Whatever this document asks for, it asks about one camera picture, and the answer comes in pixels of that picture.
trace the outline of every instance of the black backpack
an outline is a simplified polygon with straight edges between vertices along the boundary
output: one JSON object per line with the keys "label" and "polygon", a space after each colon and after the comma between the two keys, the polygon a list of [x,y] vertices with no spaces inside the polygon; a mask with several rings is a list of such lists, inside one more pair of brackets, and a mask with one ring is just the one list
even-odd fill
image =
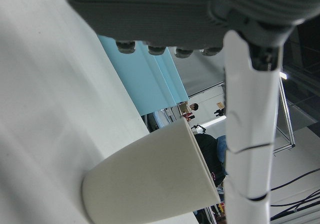
{"label": "black backpack", "polygon": [[204,157],[206,165],[212,175],[215,186],[219,186],[225,179],[225,170],[222,162],[218,159],[217,145],[218,141],[209,134],[195,134],[194,135],[201,153]]}

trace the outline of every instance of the white paper cup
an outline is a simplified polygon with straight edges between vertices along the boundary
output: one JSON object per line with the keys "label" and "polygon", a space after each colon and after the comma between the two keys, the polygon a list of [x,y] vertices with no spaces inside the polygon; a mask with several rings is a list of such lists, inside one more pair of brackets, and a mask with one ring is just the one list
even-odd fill
{"label": "white paper cup", "polygon": [[133,142],[89,171],[82,197],[95,224],[143,224],[220,202],[185,119]]}

